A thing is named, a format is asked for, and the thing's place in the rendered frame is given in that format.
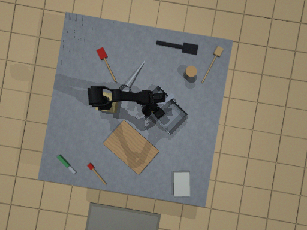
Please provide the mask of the red spatula with wooden handle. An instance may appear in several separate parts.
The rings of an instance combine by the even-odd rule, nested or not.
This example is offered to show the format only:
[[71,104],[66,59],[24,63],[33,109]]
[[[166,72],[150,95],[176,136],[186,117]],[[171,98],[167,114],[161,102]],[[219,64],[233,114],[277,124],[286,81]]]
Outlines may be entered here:
[[106,61],[106,59],[105,59],[105,58],[107,58],[107,55],[106,55],[106,53],[105,53],[105,51],[104,51],[104,48],[98,49],[98,50],[97,50],[97,53],[98,53],[98,55],[99,55],[99,57],[100,57],[101,60],[104,59],[106,65],[107,65],[107,67],[108,67],[108,69],[109,69],[109,71],[110,71],[110,73],[111,73],[111,75],[112,75],[112,77],[113,77],[113,79],[114,79],[114,81],[116,82],[116,80],[115,80],[115,78],[114,78],[114,75],[113,75],[113,73],[112,73],[112,71],[111,71],[111,69],[110,69],[110,67],[109,67],[109,65],[108,65],[108,63],[107,63],[107,61]]

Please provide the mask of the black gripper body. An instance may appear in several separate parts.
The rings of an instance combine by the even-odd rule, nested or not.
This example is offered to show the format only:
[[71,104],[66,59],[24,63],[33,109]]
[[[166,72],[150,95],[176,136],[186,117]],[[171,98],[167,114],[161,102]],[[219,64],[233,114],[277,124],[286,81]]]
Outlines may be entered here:
[[148,105],[149,108],[153,109],[155,112],[155,116],[157,117],[157,119],[161,118],[163,115],[165,115],[165,112],[160,109],[159,107],[157,107],[158,104],[154,103],[154,105]]

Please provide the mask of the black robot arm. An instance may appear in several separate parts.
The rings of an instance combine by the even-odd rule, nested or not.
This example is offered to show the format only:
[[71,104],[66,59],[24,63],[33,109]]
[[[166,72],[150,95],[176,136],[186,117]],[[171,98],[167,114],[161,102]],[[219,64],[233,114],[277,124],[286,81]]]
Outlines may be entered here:
[[[112,92],[112,100],[109,97],[103,96],[103,89],[107,89]],[[110,110],[112,102],[119,101],[133,101],[137,104],[145,105],[142,108],[142,113],[145,116],[150,116],[153,109],[148,105],[154,105],[154,103],[165,102],[165,93],[153,93],[150,90],[143,90],[138,93],[124,92],[120,89],[109,89],[105,86],[91,86],[88,88],[89,105],[98,107],[98,110]]]

